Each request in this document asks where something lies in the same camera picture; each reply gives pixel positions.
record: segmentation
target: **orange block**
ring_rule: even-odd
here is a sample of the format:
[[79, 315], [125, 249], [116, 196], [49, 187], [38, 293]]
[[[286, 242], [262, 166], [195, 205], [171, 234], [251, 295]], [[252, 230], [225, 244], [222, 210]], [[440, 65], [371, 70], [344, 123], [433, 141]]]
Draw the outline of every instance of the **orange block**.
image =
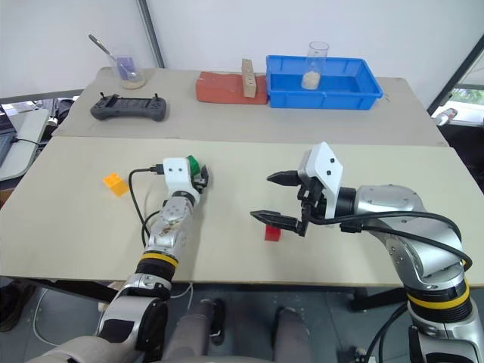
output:
[[115, 172], [103, 179], [105, 185], [118, 197], [129, 190], [128, 185]]
[[256, 77], [256, 96], [244, 96], [241, 74], [218, 74], [202, 72], [195, 89], [197, 100], [215, 104], [267, 104], [267, 84], [265, 76]]

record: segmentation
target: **glass cup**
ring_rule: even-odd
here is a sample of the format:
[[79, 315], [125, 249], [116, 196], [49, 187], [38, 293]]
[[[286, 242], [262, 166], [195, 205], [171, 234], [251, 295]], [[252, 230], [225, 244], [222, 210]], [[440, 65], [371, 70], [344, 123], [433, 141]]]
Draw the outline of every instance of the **glass cup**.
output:
[[112, 55], [108, 59], [123, 88], [140, 88], [146, 83], [142, 71], [136, 66], [133, 53], [129, 47], [115, 47]]
[[329, 44], [325, 42], [316, 41], [309, 43], [306, 68], [301, 82], [301, 87], [304, 89], [318, 89], [329, 48]]

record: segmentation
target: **gray pants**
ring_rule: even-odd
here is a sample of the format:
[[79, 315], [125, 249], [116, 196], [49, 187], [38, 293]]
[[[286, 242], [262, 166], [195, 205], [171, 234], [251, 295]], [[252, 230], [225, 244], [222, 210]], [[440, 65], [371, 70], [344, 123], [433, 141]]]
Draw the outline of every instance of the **gray pants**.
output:
[[[163, 360], [183, 359], [206, 355], [209, 347], [213, 304], [202, 300], [180, 319]], [[274, 361], [277, 363], [312, 363], [309, 332], [301, 317], [292, 309], [282, 310], [274, 345]]]

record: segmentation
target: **black controller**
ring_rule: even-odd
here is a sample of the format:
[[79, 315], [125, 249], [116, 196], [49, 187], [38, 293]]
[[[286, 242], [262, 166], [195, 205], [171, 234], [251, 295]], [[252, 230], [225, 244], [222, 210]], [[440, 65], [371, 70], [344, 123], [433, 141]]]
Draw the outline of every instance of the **black controller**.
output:
[[109, 117], [140, 116], [161, 121], [165, 116], [166, 101], [155, 93], [153, 98], [123, 98], [119, 95], [104, 96], [91, 107], [91, 115], [96, 119]]

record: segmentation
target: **table leg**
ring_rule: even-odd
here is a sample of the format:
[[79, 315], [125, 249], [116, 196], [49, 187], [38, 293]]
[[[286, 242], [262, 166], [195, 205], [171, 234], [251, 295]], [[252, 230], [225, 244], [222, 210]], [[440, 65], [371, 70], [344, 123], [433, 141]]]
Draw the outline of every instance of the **table leg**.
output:
[[30, 282], [31, 284], [46, 287], [51, 290], [93, 299], [102, 303], [110, 303], [114, 299], [115, 295], [118, 293], [117, 290], [111, 289], [110, 287], [95, 281], [50, 281], [38, 278], [26, 278], [22, 280]]
[[361, 310], [379, 308], [381, 306], [403, 303], [407, 301], [407, 293], [403, 287], [383, 291], [374, 295], [365, 296], [355, 292], [355, 298], [350, 303], [351, 310], [359, 312]]

